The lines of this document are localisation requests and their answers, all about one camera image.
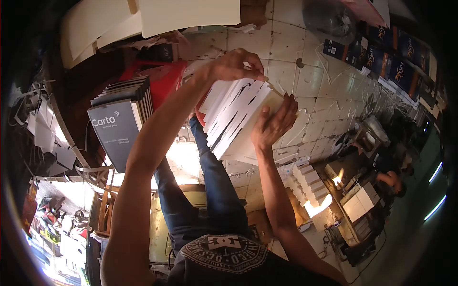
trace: black book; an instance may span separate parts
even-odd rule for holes
[[[142,76],[109,85],[102,94],[91,100],[91,104],[95,107],[123,99],[131,99],[139,102],[141,118],[145,122],[153,113],[151,93],[149,91],[149,78]]]
[[[138,103],[120,100],[92,107],[87,114],[116,171],[125,173],[127,158],[142,126]]]

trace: light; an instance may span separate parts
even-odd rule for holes
[[[431,183],[431,181],[434,179],[434,177],[437,175],[437,172],[439,171],[439,169],[442,167],[442,162],[437,166],[437,169],[436,171],[434,172],[434,174],[432,175],[431,179],[429,180],[429,183]]]
[[[338,183],[341,183],[343,176],[344,176],[344,169],[340,168],[339,175],[333,179],[334,185],[337,186]]]
[[[317,207],[313,207],[311,205],[311,202],[308,200],[305,202],[304,207],[307,213],[309,214],[310,218],[313,218],[315,215],[319,214],[322,212],[325,208],[329,207],[329,205],[333,202],[333,196],[331,194],[327,194],[326,198],[324,198],[324,201],[322,202],[321,205]]]
[[[335,178],[333,179],[333,181],[334,181],[334,185],[336,185],[336,186],[337,186],[338,183],[342,182],[342,180],[340,179],[339,176],[335,177]]]
[[[437,210],[437,208],[439,208],[441,206],[441,204],[445,201],[445,198],[447,197],[447,195],[445,195],[442,200],[436,205],[436,207],[427,215],[425,216],[425,221],[430,217],[432,216],[432,214]]]

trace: hand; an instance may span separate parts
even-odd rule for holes
[[[272,145],[293,127],[297,118],[297,101],[286,93],[280,109],[269,115],[269,107],[263,106],[251,132],[251,141],[256,150],[271,150]]]
[[[251,70],[245,68],[244,62],[251,66]],[[209,63],[208,76],[211,80],[235,81],[242,78],[251,78],[266,81],[264,68],[257,54],[249,53],[244,49],[235,49],[224,56]]]

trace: leg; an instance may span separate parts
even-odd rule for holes
[[[213,228],[221,234],[243,234],[249,232],[246,211],[221,161],[218,161],[207,146],[207,135],[196,117],[189,120],[191,132],[199,149],[200,164],[205,178],[207,211]]]
[[[181,191],[166,158],[154,172],[154,178],[172,248],[179,251],[188,242],[206,234],[198,226],[198,209],[192,207]]]

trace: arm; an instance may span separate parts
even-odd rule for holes
[[[294,101],[293,96],[285,95],[282,106],[271,118],[269,118],[268,108],[263,108],[251,134],[259,163],[267,216],[273,233],[282,244],[289,261],[334,279],[342,285],[347,285],[342,273],[321,260],[297,229],[293,207],[275,167],[272,145],[292,128],[296,120],[296,112],[297,102]]]
[[[244,62],[253,67],[244,69]],[[151,177],[183,122],[216,80],[244,77],[265,80],[255,54],[237,49],[207,64],[146,121],[131,149],[126,173],[113,208],[110,239],[104,252],[103,285],[151,285],[148,269]]]
[[[393,171],[389,171],[387,174],[378,173],[378,174],[377,174],[377,177],[376,177],[376,181],[385,182],[385,183],[387,183],[387,185],[390,186],[390,187],[394,186],[394,184],[396,183],[396,180],[395,180],[395,178],[393,177],[393,175],[390,174],[390,172],[394,173]]]

